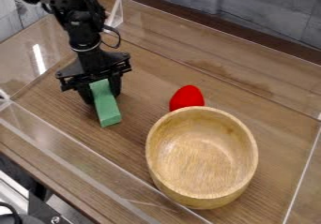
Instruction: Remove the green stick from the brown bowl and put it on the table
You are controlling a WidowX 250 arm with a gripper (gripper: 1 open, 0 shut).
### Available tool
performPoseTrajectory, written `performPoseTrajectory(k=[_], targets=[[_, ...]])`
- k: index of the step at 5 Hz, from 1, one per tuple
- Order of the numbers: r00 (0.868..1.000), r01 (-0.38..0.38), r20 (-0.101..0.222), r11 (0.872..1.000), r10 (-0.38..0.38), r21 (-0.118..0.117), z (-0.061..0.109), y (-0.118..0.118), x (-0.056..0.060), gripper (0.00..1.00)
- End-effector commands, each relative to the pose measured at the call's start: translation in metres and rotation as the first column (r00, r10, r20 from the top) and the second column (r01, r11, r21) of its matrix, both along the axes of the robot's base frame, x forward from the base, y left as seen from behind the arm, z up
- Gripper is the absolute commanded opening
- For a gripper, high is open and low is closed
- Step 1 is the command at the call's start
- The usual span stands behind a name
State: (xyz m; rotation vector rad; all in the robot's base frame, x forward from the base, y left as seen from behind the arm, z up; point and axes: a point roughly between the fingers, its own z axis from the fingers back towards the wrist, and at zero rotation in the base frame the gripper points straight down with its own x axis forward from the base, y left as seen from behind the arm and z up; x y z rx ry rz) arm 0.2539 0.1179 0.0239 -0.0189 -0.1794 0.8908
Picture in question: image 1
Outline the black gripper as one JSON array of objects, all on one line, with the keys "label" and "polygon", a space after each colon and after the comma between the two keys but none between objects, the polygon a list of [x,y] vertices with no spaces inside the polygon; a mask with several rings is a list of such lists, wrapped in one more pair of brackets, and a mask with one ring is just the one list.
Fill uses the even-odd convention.
[{"label": "black gripper", "polygon": [[[110,91],[115,97],[122,92],[122,76],[131,71],[131,55],[127,52],[106,52],[95,48],[76,54],[76,59],[55,74],[63,91],[76,90],[81,86],[109,79]],[[83,101],[94,104],[90,89],[79,89]]]}]

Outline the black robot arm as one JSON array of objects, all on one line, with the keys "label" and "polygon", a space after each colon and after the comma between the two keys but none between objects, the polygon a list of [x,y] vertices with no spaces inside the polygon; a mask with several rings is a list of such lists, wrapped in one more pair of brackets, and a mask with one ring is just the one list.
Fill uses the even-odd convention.
[{"label": "black robot arm", "polygon": [[[70,37],[70,48],[76,59],[55,73],[62,91],[74,90],[87,104],[94,103],[91,84],[107,80],[111,94],[118,97],[122,90],[123,74],[131,71],[131,55],[127,52],[106,52],[101,33],[119,31],[106,25],[107,13],[98,0],[23,0],[28,4],[40,4],[42,8],[59,22]],[[110,45],[118,49],[122,43]]]}]

